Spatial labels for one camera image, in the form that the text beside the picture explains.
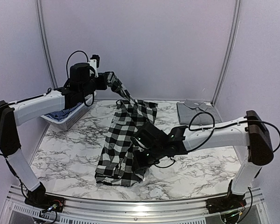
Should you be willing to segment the black white plaid shirt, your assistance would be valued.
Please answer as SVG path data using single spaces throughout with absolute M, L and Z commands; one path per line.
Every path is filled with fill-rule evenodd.
M 131 138 L 145 123 L 155 122 L 158 105 L 134 99 L 113 71 L 102 75 L 112 92 L 122 98 L 116 102 L 115 114 L 95 170 L 95 180 L 97 184 L 131 187 L 141 182 L 145 174 L 145 170 L 133 170 L 133 153 L 139 148 Z

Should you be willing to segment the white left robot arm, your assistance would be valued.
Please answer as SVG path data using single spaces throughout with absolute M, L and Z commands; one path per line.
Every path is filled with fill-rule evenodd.
M 89 59 L 70 67 L 70 76 L 63 87 L 22 100 L 0 101 L 0 156 L 4 157 L 13 174 L 27 188 L 26 199 L 40 208 L 50 200 L 46 189 L 36 177 L 28 160 L 45 129 L 42 115 L 89 106 L 95 91 L 105 90 L 105 78 L 98 73 L 99 62 Z

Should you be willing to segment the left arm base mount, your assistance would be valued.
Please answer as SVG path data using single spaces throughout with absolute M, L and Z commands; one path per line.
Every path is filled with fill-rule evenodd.
M 31 198 L 25 199 L 25 204 L 42 209 L 43 212 L 56 211 L 62 212 L 65 198 L 60 196 L 45 194 L 40 203 L 33 202 Z

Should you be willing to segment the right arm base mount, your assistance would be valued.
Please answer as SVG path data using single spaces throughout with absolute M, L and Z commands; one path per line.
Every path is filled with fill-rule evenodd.
M 206 200 L 206 209 L 210 214 L 234 210 L 246 206 L 246 200 L 241 196 L 221 196 Z

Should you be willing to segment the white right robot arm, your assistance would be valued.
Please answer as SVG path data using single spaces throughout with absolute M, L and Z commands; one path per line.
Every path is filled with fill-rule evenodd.
M 246 147 L 243 160 L 235 178 L 229 184 L 228 193 L 222 198 L 222 205 L 232 209 L 244 197 L 250 183 L 261 168 L 274 159 L 268 126 L 258 114 L 247 111 L 246 115 L 231 121 L 192 127 L 191 124 L 176 126 L 166 134 L 154 124 L 147 122 L 131 137 L 131 142 L 145 152 L 135 153 L 138 169 L 157 164 L 164 157 L 186 155 L 191 152 L 218 147 Z

